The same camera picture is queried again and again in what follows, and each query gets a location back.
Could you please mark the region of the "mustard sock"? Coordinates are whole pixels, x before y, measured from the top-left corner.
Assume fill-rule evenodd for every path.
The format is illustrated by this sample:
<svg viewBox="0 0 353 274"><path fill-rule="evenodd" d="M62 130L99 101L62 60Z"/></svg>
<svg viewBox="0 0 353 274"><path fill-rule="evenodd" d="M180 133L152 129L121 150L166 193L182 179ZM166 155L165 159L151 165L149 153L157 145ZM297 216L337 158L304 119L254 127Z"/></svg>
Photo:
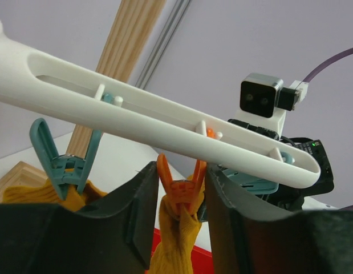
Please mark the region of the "mustard sock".
<svg viewBox="0 0 353 274"><path fill-rule="evenodd" d="M159 206L159 225L161 242L151 257L148 273L193 274L191 253L202 226L197 214L183 209L180 216L175 215L165 195Z"/></svg>
<svg viewBox="0 0 353 274"><path fill-rule="evenodd" d="M66 199L62 200L44 171L21 166L0 179L0 194L2 203L55 203L75 212L105 197L107 193L88 180L82 194L71 185Z"/></svg>

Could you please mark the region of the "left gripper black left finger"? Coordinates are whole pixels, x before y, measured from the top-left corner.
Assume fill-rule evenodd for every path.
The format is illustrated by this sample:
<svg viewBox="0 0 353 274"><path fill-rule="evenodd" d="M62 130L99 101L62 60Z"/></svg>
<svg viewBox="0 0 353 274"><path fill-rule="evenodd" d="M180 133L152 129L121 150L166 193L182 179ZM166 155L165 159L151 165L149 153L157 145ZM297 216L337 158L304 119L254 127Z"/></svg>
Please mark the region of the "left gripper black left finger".
<svg viewBox="0 0 353 274"><path fill-rule="evenodd" d="M159 190L155 162L72 212L58 204L0 204L0 273L144 273Z"/></svg>

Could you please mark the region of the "orange clip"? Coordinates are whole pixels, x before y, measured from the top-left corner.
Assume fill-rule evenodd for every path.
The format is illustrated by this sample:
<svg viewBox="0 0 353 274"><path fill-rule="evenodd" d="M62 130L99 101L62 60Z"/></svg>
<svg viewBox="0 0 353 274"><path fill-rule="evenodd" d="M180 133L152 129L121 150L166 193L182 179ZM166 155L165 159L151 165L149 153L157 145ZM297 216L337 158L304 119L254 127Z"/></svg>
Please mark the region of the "orange clip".
<svg viewBox="0 0 353 274"><path fill-rule="evenodd" d="M194 215L199 208L198 201L202 190L207 163L197 160L191 179L174 180L172 178L167 158L164 154L157 157L157 172L171 205L172 212L180 216L181 209Z"/></svg>

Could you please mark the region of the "white plastic sock hanger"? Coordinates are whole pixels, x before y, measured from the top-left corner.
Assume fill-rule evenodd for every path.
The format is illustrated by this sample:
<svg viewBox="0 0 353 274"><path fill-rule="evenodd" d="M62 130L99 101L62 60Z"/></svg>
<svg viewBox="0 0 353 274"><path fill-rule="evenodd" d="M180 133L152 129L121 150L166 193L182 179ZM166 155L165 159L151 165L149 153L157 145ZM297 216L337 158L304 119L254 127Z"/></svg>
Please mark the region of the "white plastic sock hanger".
<svg viewBox="0 0 353 274"><path fill-rule="evenodd" d="M9 39L0 21L0 102L294 188L307 152Z"/></svg>

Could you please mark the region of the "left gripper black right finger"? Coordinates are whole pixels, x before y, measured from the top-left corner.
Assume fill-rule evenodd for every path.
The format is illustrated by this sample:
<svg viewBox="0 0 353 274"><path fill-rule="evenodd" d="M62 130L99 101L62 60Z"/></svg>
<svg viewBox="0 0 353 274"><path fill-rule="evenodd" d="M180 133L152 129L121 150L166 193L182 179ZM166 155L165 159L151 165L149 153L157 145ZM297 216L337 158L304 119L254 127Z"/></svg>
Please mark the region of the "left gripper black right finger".
<svg viewBox="0 0 353 274"><path fill-rule="evenodd" d="M214 164L205 199L215 273L353 273L353 211L281 209Z"/></svg>

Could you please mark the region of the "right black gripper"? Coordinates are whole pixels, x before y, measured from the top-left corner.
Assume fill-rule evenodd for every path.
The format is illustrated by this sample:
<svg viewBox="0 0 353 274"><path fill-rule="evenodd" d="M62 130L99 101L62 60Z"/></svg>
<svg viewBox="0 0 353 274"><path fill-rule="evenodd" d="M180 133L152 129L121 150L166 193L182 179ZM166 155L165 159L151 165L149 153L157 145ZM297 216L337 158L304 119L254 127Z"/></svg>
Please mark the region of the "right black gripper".
<svg viewBox="0 0 353 274"><path fill-rule="evenodd" d="M318 181L311 187L297 189L279 184L277 192L270 195L256 195L258 198L288 211L302 209L334 210L335 207L321 203L312 197L326 194L334 189L334 177L331 164L320 140L310 138L287 138L282 136L279 140L310 154L319 164L321 173Z"/></svg>

